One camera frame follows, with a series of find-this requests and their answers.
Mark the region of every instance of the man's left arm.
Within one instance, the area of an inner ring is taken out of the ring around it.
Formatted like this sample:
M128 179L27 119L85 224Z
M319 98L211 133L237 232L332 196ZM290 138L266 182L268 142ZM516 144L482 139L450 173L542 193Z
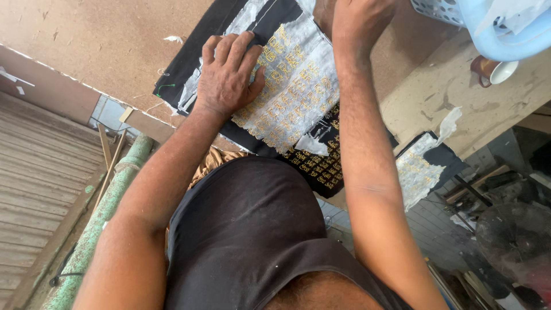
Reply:
M212 36L193 113L147 161L101 233L74 309L161 309L165 297L165 229L216 134L264 87L261 67L249 85L261 46L254 37Z

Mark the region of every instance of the corrugated metal door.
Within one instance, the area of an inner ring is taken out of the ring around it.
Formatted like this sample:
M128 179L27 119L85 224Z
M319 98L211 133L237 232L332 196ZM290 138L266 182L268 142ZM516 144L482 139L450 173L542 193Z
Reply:
M98 143L45 119L0 96L0 309L105 165Z

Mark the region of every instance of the green thread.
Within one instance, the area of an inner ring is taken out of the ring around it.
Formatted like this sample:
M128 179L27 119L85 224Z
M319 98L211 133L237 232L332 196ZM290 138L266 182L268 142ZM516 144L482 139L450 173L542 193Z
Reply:
M174 86L176 86L176 84L161 85L161 86L159 86L159 88L157 88L157 94L156 94L156 96L159 97L159 98L161 97L161 96L159 95L159 91L161 90L161 87L163 87L163 86L172 86L172 87L174 87Z

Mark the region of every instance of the man's right hand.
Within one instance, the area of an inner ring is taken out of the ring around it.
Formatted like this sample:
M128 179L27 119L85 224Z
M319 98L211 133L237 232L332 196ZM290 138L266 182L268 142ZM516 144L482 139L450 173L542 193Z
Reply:
M371 49L395 10L396 0L337 0L332 33L337 66L369 65Z

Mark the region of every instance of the finger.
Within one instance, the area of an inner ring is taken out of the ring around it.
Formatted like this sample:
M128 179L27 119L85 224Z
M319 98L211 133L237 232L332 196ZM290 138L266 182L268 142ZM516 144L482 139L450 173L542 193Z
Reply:
M249 95L247 96L247 102L251 103L253 100L260 94L266 81L264 79L264 73L266 72L266 67L261 66L258 68L255 74L255 80L249 85Z
M247 53L245 53L245 56L243 57L243 60L241 61L241 65L239 66L239 73L246 75L250 78L251 72L253 68L256 65L256 62L258 60L258 57L262 54L262 46L255 45L251 47Z
M238 35L231 33L222 39L216 46L216 62L223 65L228 59L228 54L230 53L231 45L237 39Z
M230 55L228 56L228 61L226 61L226 63L231 65L234 70L237 71L237 69L239 69L243 55L245 54L245 51L247 51L247 46L254 37L255 34L252 31L243 31L231 45Z
M214 61L214 49L218 43L224 38L220 35L211 35L207 42L203 45L203 63L210 65Z

